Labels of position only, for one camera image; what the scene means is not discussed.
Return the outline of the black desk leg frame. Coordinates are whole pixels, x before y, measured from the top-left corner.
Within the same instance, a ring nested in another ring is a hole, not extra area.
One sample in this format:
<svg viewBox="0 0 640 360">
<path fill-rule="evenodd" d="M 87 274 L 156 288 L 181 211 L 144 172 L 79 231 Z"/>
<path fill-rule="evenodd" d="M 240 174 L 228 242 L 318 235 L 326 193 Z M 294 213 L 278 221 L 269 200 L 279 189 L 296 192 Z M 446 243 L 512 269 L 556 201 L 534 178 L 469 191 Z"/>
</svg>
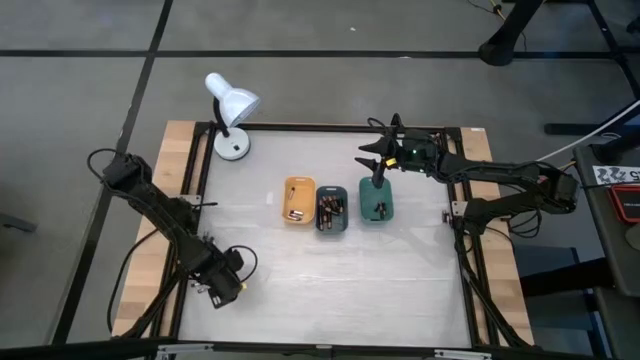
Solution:
<svg viewBox="0 0 640 360">
<path fill-rule="evenodd" d="M 596 0 L 586 0 L 586 4 L 589 6 L 590 12 L 607 44 L 609 58 L 613 60 L 622 71 L 631 89 L 634 100 L 640 101 L 640 78 L 633 74 L 627 57 L 627 54 L 640 55 L 640 48 L 621 46 L 606 22 L 604 15 L 599 10 Z M 623 115 L 623 112 L 629 108 L 630 105 L 623 107 L 609 119 L 601 123 L 547 123 L 544 125 L 543 130 L 547 135 L 586 136 L 592 132 L 596 135 L 607 132 L 626 135 L 632 130 L 640 130 L 640 104 L 633 110 L 630 110 L 626 115 Z"/>
</svg>

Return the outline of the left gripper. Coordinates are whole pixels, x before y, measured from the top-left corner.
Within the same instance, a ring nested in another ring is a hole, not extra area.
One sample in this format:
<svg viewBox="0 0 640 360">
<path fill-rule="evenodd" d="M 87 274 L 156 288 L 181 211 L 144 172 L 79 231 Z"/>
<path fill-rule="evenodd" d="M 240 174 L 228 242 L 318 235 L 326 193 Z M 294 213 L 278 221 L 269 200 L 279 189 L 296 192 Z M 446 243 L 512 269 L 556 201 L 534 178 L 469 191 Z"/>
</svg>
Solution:
<svg viewBox="0 0 640 360">
<path fill-rule="evenodd" d="M 204 263 L 192 273 L 192 278 L 207 287 L 213 307 L 219 309 L 235 301 L 243 289 L 243 281 L 238 272 L 231 270 L 226 263 L 225 251 L 214 245 L 207 246 L 209 253 Z"/>
</svg>

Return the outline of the white desk lamp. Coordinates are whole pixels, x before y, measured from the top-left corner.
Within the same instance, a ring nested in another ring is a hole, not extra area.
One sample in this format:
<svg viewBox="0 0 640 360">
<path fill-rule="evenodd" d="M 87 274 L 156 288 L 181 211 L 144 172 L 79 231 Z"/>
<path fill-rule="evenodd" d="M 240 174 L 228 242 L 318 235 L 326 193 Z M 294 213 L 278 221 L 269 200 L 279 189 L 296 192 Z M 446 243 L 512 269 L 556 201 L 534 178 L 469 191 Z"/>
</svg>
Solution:
<svg viewBox="0 0 640 360">
<path fill-rule="evenodd" d="M 223 160 L 239 160 L 251 148 L 249 135 L 239 125 L 256 110 L 260 98 L 249 90 L 232 86 L 219 73 L 209 73 L 204 84 L 213 96 L 214 150 Z"/>
</svg>

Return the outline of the black stand foot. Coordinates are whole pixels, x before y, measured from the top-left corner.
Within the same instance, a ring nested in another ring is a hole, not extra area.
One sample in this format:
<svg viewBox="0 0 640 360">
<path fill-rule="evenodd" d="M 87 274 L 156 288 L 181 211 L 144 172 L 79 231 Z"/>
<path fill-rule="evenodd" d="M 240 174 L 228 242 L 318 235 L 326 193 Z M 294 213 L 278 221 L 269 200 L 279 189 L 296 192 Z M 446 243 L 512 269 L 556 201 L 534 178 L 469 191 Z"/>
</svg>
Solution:
<svg viewBox="0 0 640 360">
<path fill-rule="evenodd" d="M 546 0 L 514 0 L 508 16 L 496 0 L 489 0 L 491 12 L 502 21 L 501 27 L 478 49 L 479 58 L 492 66 L 509 65 L 514 58 L 516 42 L 534 14 Z"/>
</svg>

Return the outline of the red black device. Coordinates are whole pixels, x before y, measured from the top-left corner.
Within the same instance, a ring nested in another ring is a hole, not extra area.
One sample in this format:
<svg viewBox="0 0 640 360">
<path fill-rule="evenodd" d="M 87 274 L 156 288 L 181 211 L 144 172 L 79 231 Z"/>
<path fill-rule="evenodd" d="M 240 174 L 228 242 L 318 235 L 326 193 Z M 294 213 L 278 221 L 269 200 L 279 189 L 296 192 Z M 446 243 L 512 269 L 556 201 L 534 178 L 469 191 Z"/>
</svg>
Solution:
<svg viewBox="0 0 640 360">
<path fill-rule="evenodd" d="M 614 185 L 608 195 L 621 222 L 640 223 L 640 186 Z"/>
</svg>

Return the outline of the dark grey side desk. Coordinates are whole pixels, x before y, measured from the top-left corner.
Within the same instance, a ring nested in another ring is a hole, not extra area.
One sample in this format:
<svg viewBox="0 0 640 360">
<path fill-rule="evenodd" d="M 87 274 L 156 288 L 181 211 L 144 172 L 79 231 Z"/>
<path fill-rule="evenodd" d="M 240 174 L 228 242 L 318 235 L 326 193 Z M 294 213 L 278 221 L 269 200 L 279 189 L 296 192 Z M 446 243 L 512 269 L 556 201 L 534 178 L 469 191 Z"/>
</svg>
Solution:
<svg viewBox="0 0 640 360">
<path fill-rule="evenodd" d="M 640 297 L 640 223 L 621 222 L 608 195 L 614 185 L 640 182 L 598 185 L 592 170 L 600 165 L 640 167 L 640 154 L 627 153 L 617 164 L 607 164 L 599 161 L 592 146 L 584 146 L 574 151 L 574 158 L 614 285 L 624 295 Z"/>
</svg>

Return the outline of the green plastic bin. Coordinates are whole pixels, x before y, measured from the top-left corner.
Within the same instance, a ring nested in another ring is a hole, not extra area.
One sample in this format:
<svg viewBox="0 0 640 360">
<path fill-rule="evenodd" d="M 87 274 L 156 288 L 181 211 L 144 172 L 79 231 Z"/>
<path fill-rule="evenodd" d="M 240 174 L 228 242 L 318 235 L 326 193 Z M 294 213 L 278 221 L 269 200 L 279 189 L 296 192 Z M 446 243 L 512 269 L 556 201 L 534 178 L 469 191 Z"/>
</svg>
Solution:
<svg viewBox="0 0 640 360">
<path fill-rule="evenodd" d="M 359 204 L 361 218 L 365 223 L 388 222 L 394 217 L 394 204 L 391 182 L 384 180 L 381 188 L 373 185 L 371 177 L 363 177 L 359 181 Z M 380 220 L 379 212 L 375 212 L 377 203 L 386 203 L 386 218 Z"/>
</svg>

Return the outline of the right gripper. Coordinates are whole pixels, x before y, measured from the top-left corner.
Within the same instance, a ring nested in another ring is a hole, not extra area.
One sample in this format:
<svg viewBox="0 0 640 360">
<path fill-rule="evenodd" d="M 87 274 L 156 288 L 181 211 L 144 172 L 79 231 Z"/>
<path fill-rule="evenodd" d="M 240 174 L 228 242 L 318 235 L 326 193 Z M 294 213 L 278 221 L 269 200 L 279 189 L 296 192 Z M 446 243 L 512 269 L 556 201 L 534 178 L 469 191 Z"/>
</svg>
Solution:
<svg viewBox="0 0 640 360">
<path fill-rule="evenodd" d="M 439 172 L 440 146 L 429 132 L 423 130 L 407 130 L 397 136 L 396 140 L 381 137 L 374 143 L 359 146 L 358 149 L 379 155 L 396 154 L 398 168 L 402 171 L 426 175 L 437 175 Z M 383 173 L 386 169 L 384 162 L 375 159 L 355 157 L 354 160 L 373 173 Z"/>
</svg>

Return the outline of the white marker paper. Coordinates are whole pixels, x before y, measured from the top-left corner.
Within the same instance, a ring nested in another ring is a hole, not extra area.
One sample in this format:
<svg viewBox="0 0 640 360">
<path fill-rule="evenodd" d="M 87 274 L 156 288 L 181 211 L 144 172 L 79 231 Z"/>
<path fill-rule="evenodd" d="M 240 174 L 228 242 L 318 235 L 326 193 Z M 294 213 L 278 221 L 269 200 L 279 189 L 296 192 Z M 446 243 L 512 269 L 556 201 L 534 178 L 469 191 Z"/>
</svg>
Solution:
<svg viewBox="0 0 640 360">
<path fill-rule="evenodd" d="M 598 185 L 640 182 L 640 167 L 629 166 L 593 166 Z"/>
</svg>

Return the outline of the blue plastic bin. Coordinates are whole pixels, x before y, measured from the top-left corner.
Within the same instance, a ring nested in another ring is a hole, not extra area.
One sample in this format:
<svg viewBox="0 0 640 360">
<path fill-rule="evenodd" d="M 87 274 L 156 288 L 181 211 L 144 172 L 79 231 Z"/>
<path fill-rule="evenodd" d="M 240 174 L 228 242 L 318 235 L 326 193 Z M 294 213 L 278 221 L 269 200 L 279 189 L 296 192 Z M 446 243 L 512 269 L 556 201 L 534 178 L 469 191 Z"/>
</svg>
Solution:
<svg viewBox="0 0 640 360">
<path fill-rule="evenodd" d="M 324 229 L 324 231 L 320 231 L 319 223 L 320 223 L 320 214 L 319 214 L 319 200 L 323 200 L 324 196 L 336 197 L 337 199 L 344 199 L 344 212 L 336 213 L 333 210 L 327 208 L 324 204 L 324 210 L 326 213 L 331 213 L 331 229 Z M 349 225 L 349 211 L 348 211 L 348 192 L 345 188 L 340 186 L 322 186 L 316 190 L 316 215 L 315 215 L 315 226 L 318 231 L 323 234 L 338 234 L 344 232 Z"/>
</svg>

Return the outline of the yellow plastic bin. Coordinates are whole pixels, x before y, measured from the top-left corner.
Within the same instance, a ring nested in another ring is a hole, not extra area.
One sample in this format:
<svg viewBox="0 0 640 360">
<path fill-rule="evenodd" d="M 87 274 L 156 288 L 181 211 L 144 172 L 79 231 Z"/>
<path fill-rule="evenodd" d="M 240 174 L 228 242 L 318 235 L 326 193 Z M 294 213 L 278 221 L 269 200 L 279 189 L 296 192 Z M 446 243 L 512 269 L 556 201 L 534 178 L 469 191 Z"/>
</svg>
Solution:
<svg viewBox="0 0 640 360">
<path fill-rule="evenodd" d="M 291 187 L 295 187 L 292 200 L 288 200 Z M 303 225 L 310 223 L 315 217 L 316 208 L 316 183 L 313 178 L 305 176 L 290 176 L 285 180 L 282 218 L 285 223 Z M 293 221 L 289 218 L 289 212 L 296 210 L 302 221 Z"/>
</svg>

